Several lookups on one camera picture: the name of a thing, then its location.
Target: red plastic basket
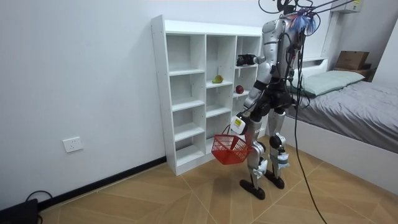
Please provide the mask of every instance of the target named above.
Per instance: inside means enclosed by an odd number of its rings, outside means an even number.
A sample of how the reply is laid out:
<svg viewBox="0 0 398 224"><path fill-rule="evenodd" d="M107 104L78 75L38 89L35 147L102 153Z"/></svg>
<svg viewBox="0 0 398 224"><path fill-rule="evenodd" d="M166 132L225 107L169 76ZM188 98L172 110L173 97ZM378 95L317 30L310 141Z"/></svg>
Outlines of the red plastic basket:
<svg viewBox="0 0 398 224"><path fill-rule="evenodd" d="M224 134L227 126L222 134L214 136L213 148L211 153L224 165L239 164L243 162L250 152L250 147L238 136Z"/></svg>

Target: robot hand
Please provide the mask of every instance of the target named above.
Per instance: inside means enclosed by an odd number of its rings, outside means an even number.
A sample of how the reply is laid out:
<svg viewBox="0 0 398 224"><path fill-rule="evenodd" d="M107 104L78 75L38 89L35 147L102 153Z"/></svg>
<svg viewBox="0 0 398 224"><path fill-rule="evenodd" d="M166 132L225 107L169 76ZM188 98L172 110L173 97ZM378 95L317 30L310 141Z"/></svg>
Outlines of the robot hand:
<svg viewBox="0 0 398 224"><path fill-rule="evenodd" d="M254 65L256 57L254 54L238 55L236 66Z"/></svg>

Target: white bed frame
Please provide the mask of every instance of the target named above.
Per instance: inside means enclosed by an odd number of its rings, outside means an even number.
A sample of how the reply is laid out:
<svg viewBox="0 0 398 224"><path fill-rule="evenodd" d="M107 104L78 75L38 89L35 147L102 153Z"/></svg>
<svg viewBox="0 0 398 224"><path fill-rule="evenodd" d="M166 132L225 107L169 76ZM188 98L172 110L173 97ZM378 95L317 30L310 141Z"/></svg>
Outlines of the white bed frame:
<svg viewBox="0 0 398 224"><path fill-rule="evenodd" d="M303 69L304 78L326 71L327 59L313 61L317 62ZM286 117L281 131L291 146L295 146L294 126L294 119ZM398 154L302 121L297 122L297 139L300 150L398 194Z"/></svg>

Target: electrical outlet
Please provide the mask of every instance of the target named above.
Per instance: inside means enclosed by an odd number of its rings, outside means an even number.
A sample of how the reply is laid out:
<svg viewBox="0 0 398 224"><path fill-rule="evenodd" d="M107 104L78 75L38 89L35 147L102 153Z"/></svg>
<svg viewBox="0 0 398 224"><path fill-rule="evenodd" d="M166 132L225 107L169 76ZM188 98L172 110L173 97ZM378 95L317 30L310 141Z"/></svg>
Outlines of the electrical outlet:
<svg viewBox="0 0 398 224"><path fill-rule="evenodd" d="M83 149L83 143L81 143L80 137L63 140L62 142L66 152L73 152Z"/></svg>

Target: mattress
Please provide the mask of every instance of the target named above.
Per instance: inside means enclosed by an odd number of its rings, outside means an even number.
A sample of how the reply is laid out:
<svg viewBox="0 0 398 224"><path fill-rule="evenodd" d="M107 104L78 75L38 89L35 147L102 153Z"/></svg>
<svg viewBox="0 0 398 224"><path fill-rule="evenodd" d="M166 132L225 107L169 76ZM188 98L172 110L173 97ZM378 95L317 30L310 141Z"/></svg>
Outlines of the mattress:
<svg viewBox="0 0 398 224"><path fill-rule="evenodd" d="M304 98L301 107L308 105ZM295 109L289 108L289 116ZM398 153L398 88L358 82L312 98L298 119Z"/></svg>

